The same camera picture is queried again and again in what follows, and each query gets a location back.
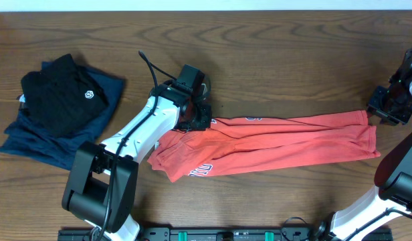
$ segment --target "white circular logo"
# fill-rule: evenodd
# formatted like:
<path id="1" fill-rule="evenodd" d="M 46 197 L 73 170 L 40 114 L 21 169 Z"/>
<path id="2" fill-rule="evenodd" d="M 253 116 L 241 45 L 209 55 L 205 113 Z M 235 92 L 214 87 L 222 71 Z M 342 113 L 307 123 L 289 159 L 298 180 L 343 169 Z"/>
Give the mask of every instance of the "white circular logo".
<path id="1" fill-rule="evenodd" d="M 87 92 L 84 94 L 86 98 L 93 98 L 94 94 L 93 91 L 87 90 Z"/>

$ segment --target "green strip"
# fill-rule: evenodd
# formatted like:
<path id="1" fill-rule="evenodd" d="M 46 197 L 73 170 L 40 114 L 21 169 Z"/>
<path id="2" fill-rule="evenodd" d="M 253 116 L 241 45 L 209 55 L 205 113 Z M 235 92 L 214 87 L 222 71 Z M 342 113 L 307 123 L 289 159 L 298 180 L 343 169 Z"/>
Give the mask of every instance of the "green strip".
<path id="1" fill-rule="evenodd" d="M 274 233 L 266 232 L 266 241 L 274 241 Z"/>
<path id="2" fill-rule="evenodd" d="M 179 232 L 178 233 L 178 241 L 187 241 L 188 240 L 187 232 Z"/>

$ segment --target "dark blue fabric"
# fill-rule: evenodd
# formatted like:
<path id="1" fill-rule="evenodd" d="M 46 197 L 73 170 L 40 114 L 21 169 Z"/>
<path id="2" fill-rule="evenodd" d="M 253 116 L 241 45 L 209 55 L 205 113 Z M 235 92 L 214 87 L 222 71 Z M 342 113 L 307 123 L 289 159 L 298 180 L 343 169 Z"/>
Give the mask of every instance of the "dark blue fabric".
<path id="1" fill-rule="evenodd" d="M 42 63 L 42 68 L 50 65 Z M 23 110 L 15 122 L 4 131 L 9 137 L 0 147 L 0 152 L 31 157 L 37 161 L 70 170 L 78 147 L 85 141 L 94 142 L 105 129 L 122 93 L 123 80 L 103 75 L 86 68 L 87 72 L 103 88 L 109 106 L 94 120 L 80 130 L 64 137 L 53 137 L 40 124 L 33 122 Z"/>

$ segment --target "wooden table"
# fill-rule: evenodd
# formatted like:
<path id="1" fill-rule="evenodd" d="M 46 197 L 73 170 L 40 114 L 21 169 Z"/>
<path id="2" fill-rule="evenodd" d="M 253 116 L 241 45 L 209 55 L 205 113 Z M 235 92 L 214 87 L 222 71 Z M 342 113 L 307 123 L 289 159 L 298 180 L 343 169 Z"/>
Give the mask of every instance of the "wooden table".
<path id="1" fill-rule="evenodd" d="M 412 11 L 4 13 L 0 145 L 23 75 L 66 53 L 127 79 L 101 141 L 138 113 L 152 88 L 138 50 L 172 74 L 190 64 L 210 75 L 213 116 L 286 118 L 364 109 L 410 47 Z M 411 127 L 380 125 L 382 156 Z M 313 223 L 365 193 L 380 160 L 176 183 L 143 162 L 132 215 L 174 227 L 279 226 L 290 216 Z M 55 240 L 62 227 L 86 227 L 61 207 L 67 178 L 68 171 L 0 153 L 0 240 Z M 396 240 L 412 240 L 411 220 L 389 225 Z"/>

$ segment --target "red cloth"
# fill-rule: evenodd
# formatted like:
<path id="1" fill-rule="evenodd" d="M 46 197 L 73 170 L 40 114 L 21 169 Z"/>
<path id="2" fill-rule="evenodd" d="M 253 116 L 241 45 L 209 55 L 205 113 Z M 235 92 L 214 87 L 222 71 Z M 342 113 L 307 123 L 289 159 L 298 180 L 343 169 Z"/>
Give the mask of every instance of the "red cloth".
<path id="1" fill-rule="evenodd" d="M 206 131 L 169 131 L 148 162 L 174 182 L 379 157 L 365 111 L 304 118 L 215 118 Z"/>

